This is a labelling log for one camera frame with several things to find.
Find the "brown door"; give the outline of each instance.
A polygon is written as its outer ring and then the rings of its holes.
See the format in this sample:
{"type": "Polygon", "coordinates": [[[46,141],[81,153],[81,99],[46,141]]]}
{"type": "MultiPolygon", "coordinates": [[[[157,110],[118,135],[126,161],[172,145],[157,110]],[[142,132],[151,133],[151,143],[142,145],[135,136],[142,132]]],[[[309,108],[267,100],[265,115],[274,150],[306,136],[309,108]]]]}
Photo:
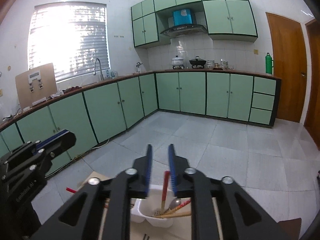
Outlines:
{"type": "Polygon", "coordinates": [[[307,85],[307,55],[301,24],[267,13],[274,75],[282,79],[277,118],[299,122],[307,85]]]}
{"type": "Polygon", "coordinates": [[[311,93],[304,123],[311,137],[320,148],[320,23],[313,20],[306,24],[311,50],[311,93]]]}

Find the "green thermos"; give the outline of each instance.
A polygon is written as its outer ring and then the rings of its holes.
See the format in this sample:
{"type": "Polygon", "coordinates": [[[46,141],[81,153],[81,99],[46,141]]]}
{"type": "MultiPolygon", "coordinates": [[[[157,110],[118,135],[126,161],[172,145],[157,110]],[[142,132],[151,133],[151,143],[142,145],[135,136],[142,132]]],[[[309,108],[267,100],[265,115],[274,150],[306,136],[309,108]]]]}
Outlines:
{"type": "Polygon", "coordinates": [[[269,53],[266,55],[266,73],[267,74],[272,74],[272,57],[270,56],[269,53]]]}

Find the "wooden countertop edge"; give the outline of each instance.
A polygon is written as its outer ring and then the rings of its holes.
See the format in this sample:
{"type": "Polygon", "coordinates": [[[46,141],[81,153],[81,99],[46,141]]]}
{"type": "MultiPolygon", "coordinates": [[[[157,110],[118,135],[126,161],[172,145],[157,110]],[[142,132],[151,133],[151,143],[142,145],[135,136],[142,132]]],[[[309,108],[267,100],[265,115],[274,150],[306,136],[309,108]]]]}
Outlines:
{"type": "Polygon", "coordinates": [[[46,106],[51,105],[52,103],[55,103],[57,101],[60,101],[64,98],[76,95],[78,93],[82,93],[86,90],[90,90],[93,88],[97,88],[97,87],[101,87],[107,84],[112,84],[115,82],[119,82],[122,80],[126,80],[129,78],[133,78],[133,77],[139,77],[139,76],[144,76],[144,75],[148,75],[148,74],[153,74],[153,73],[172,73],[172,72],[213,72],[213,73],[232,73],[232,74],[245,74],[245,75],[250,75],[250,76],[256,76],[256,77],[263,77],[263,78],[270,78],[270,79],[279,79],[278,77],[269,75],[269,74],[261,74],[261,73],[255,73],[255,72],[247,72],[247,71],[238,71],[238,70],[215,70],[215,69],[170,69],[170,70],[155,70],[155,71],[147,71],[147,72],[143,72],[143,73],[133,73],[130,75],[124,75],[124,76],[120,76],[114,79],[107,79],[101,82],[97,82],[97,83],[93,83],[90,85],[86,85],[83,86],[77,90],[73,90],[70,91],[68,93],[65,93],[64,95],[61,95],[59,97],[53,98],[53,99],[49,99],[45,102],[42,102],[26,111],[23,111],[22,113],[16,115],[14,118],[12,118],[11,120],[3,123],[0,125],[0,132],[3,131],[4,129],[6,129],[7,127],[9,127],[10,125],[14,124],[15,122],[19,121],[20,119],[22,119],[23,117],[26,117],[29,114],[32,114],[33,112],[44,108],[46,106]]]}

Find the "white blind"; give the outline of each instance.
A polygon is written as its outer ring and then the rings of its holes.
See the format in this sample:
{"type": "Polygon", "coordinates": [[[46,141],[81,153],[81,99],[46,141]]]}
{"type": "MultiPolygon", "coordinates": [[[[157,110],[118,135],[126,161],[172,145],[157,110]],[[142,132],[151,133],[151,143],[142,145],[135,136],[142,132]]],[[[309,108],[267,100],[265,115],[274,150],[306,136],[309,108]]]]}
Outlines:
{"type": "Polygon", "coordinates": [[[59,2],[35,7],[28,38],[29,68],[53,63],[56,81],[109,69],[106,5],[59,2]]]}

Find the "bolt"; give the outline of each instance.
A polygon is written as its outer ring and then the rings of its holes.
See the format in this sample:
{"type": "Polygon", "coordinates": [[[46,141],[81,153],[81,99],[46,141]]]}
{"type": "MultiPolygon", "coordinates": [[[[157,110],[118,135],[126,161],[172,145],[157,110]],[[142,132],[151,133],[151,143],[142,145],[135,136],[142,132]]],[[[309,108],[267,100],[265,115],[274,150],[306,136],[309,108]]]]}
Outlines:
{"type": "Polygon", "coordinates": [[[128,174],[128,175],[134,175],[134,174],[136,174],[138,171],[136,170],[136,169],[134,169],[134,168],[129,168],[129,169],[127,169],[126,171],[125,171],[125,173],[126,174],[128,174]]]}
{"type": "Polygon", "coordinates": [[[231,184],[231,183],[233,183],[233,178],[232,177],[223,177],[222,178],[222,182],[224,183],[224,184],[231,184]]]}
{"type": "Polygon", "coordinates": [[[37,165],[32,164],[32,165],[29,167],[29,170],[33,171],[36,167],[37,167],[37,165]]]}
{"type": "Polygon", "coordinates": [[[185,172],[186,174],[195,174],[195,173],[196,173],[196,169],[195,169],[195,168],[186,168],[186,169],[184,170],[184,172],[185,172]]]}
{"type": "Polygon", "coordinates": [[[100,179],[98,179],[98,178],[90,178],[90,179],[88,180],[88,183],[89,183],[90,185],[97,185],[97,184],[100,183],[100,179]]]}

